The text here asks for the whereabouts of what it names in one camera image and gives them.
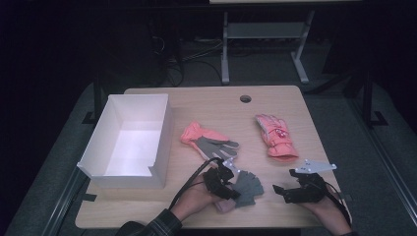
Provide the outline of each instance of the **white metal stand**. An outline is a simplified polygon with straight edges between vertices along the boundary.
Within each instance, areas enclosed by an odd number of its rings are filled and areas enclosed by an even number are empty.
[[[227,12],[223,22],[223,53],[221,55],[221,82],[229,85],[229,64],[227,60],[227,42],[229,38],[300,38],[296,51],[291,58],[301,83],[307,84],[309,79],[301,63],[301,54],[306,44],[315,11],[310,11],[305,22],[295,23],[229,23]]]

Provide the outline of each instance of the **hand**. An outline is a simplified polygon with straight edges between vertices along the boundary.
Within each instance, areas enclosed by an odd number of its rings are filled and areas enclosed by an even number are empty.
[[[328,191],[337,196],[328,186]],[[322,223],[323,227],[333,235],[343,235],[352,232],[352,228],[346,222],[342,212],[328,197],[324,197],[318,203],[298,204],[311,211]]]
[[[203,175],[197,176],[191,185],[192,186],[183,193],[171,210],[181,221],[188,216],[201,211],[207,205],[221,201],[220,197],[208,191]]]

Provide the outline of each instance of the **dark floor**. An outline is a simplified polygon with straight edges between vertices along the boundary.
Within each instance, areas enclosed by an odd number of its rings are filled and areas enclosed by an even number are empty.
[[[328,55],[330,62],[324,66],[324,71],[329,74],[339,74],[357,66],[357,57],[370,65],[367,67],[371,68],[370,75],[387,90],[398,113],[408,122],[409,129],[415,132],[417,111],[413,104],[417,101],[414,96],[417,80],[413,78],[417,74],[417,53],[414,44],[416,36],[413,34],[415,30],[412,29],[417,26],[417,21],[412,14],[415,12],[413,10],[414,5],[402,4],[395,8],[379,7],[378,11],[359,12],[359,15],[351,14],[350,11],[323,10],[317,14],[316,27],[312,27],[309,42],[318,45],[331,42],[332,51]],[[4,13],[0,19],[2,233],[18,210],[77,100],[94,79],[100,78],[105,82],[112,77],[127,78],[126,83],[116,87],[104,87],[109,89],[107,92],[112,92],[112,88],[172,84],[159,75],[156,77],[161,78],[160,81],[139,80],[137,84],[129,84],[129,78],[143,73],[144,68],[132,67],[132,62],[135,62],[135,59],[130,58],[132,53],[152,55],[145,47],[132,49],[132,45],[137,45],[134,39],[142,38],[140,33],[132,32],[132,28],[138,25],[136,19],[142,20],[142,17],[130,14],[109,16],[86,10],[80,1],[70,0],[6,0],[1,2],[0,13]],[[184,39],[194,38],[196,34],[217,37],[221,33],[216,28],[202,30],[199,25],[190,24],[187,21],[189,17],[183,14],[176,22]],[[204,17],[193,17],[199,24],[207,23]],[[216,19],[212,24],[221,23],[221,18]],[[158,25],[159,21],[153,23],[156,24],[153,29],[158,34],[164,26]],[[365,27],[372,30],[364,33]],[[163,51],[161,58],[175,52],[175,46],[169,44],[169,40],[166,41],[167,51]],[[157,39],[148,43],[162,48]],[[280,43],[272,47],[285,47],[293,41]],[[257,42],[259,44],[262,45],[260,48],[268,47],[268,42]],[[370,48],[368,53],[364,53],[365,56],[360,53],[364,48]],[[240,53],[235,51],[235,56],[245,56]],[[181,79],[176,78],[175,86]],[[249,81],[248,85],[257,83],[260,85],[263,82]]]

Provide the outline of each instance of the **person's left hand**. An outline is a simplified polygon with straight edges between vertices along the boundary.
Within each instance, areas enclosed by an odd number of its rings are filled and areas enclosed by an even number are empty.
[[[197,213],[206,206],[221,201],[221,198],[210,193],[206,187],[203,175],[197,178],[180,197],[178,202],[172,208],[172,213],[181,221],[193,213]]]

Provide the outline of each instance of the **person's right hand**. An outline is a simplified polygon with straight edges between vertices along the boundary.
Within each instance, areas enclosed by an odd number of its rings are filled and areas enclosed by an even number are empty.
[[[329,186],[328,191],[337,198]],[[333,235],[343,235],[352,232],[352,228],[346,222],[340,209],[328,197],[324,197],[318,203],[303,203],[298,204],[298,206],[311,211],[319,219],[323,227]]]

